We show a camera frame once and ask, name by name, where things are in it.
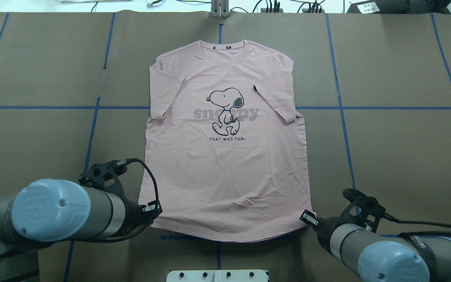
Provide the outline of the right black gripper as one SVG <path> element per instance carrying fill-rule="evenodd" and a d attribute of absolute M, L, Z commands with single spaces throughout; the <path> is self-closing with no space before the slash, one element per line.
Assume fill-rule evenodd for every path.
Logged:
<path fill-rule="evenodd" d="M 306 225 L 313 227 L 313 230 L 315 230 L 318 242 L 320 244 L 329 244 L 333 232 L 339 226 L 339 218 L 330 217 L 326 219 L 318 219 L 315 214 L 307 209 L 304 210 L 302 216 L 300 216 L 299 219 Z"/>

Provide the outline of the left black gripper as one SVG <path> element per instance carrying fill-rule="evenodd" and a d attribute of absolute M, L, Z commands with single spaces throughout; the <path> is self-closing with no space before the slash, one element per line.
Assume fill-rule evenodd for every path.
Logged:
<path fill-rule="evenodd" d="M 139 226 L 154 223 L 154 220 L 162 213 L 161 204 L 158 200 L 147 204 L 138 204 L 135 200 L 124 199 L 125 217 L 122 231 L 133 231 Z"/>

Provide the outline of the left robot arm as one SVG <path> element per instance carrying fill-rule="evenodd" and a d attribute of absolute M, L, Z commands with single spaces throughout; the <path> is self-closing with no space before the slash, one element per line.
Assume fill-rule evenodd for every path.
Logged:
<path fill-rule="evenodd" d="M 120 242 L 149 226 L 161 213 L 122 192 L 41 179 L 14 195 L 0 196 L 0 282 L 38 282 L 39 251 L 58 242 Z"/>

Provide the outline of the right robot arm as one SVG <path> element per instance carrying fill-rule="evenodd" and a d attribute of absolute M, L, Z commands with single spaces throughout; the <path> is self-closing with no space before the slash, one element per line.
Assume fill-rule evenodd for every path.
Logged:
<path fill-rule="evenodd" d="M 308 210 L 299 219 L 315 230 L 324 250 L 364 282 L 451 282 L 451 237 L 385 237 L 356 220 L 318 218 Z"/>

